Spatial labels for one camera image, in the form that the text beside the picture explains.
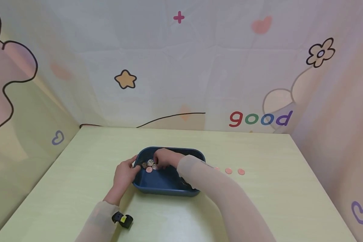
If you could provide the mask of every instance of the heart drawing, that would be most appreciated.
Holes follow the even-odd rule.
[[[359,202],[357,202],[357,201],[353,201],[352,204],[351,204],[351,209],[352,209],[353,216],[355,216],[355,219],[358,221],[358,223],[363,224],[363,220],[360,219],[358,217],[358,215],[356,214],[356,212],[355,212],[355,207],[358,207],[359,213],[360,213],[361,217],[363,217],[362,206],[360,206]]]
[[[263,35],[270,29],[272,20],[272,16],[267,16],[264,20],[256,20],[252,23],[252,30],[256,34]]]
[[[57,132],[55,132],[55,137],[52,139],[51,142],[53,145],[59,145],[63,142],[63,140],[65,140],[65,136],[63,135],[63,132],[61,130],[58,130]]]

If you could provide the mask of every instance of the sheer sleeve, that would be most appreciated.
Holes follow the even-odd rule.
[[[110,242],[116,229],[111,217],[119,209],[105,201],[98,202],[75,242]]]
[[[218,206],[230,242],[276,241],[253,202],[229,176],[191,155],[180,160],[177,172]]]

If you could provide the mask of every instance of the blue tray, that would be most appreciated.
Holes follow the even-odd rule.
[[[148,147],[138,154],[134,166],[141,165],[147,160],[152,159],[156,150],[163,147]],[[185,148],[167,148],[183,155],[193,155],[205,162],[204,155],[195,149]],[[188,184],[183,183],[183,179],[179,177],[176,168],[169,166],[161,170],[153,170],[151,173],[147,173],[145,169],[136,175],[133,181],[133,185],[137,187],[143,193],[171,195],[171,196],[185,196],[194,197],[199,194],[199,190],[192,189]]]

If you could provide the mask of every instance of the wall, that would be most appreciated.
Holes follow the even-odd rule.
[[[0,24],[0,229],[79,129],[32,51],[4,32]]]
[[[363,241],[363,0],[0,0],[0,13],[79,124],[290,133]]]

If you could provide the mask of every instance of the yellow label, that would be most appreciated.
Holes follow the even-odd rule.
[[[126,220],[126,216],[124,215],[122,218],[121,218],[121,223],[125,223],[125,220]]]

